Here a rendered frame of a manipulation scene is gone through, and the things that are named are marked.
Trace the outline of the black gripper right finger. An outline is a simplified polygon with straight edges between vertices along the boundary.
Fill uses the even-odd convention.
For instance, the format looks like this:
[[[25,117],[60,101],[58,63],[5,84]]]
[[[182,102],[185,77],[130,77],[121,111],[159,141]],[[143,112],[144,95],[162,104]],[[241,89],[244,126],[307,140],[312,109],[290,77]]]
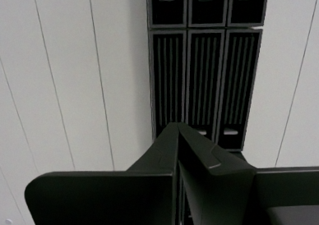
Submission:
[[[268,208],[319,205],[319,166],[256,168],[186,123],[177,126],[194,225],[259,225]]]

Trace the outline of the white rack cabinet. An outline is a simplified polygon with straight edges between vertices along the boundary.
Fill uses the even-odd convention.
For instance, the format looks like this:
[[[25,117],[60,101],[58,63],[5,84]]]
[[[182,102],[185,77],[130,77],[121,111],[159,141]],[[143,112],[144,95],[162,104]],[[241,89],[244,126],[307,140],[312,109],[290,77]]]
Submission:
[[[0,0],[0,225],[35,225],[37,176],[127,170],[151,147],[150,30],[263,29],[241,152],[319,165],[319,0],[267,0],[262,27],[148,29],[148,0]]]

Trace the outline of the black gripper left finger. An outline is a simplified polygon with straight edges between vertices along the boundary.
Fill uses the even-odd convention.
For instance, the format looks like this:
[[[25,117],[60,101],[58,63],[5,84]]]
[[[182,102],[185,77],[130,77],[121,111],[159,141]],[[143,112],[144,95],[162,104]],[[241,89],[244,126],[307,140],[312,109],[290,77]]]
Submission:
[[[128,171],[54,171],[30,181],[35,225],[175,225],[178,126],[170,122]]]

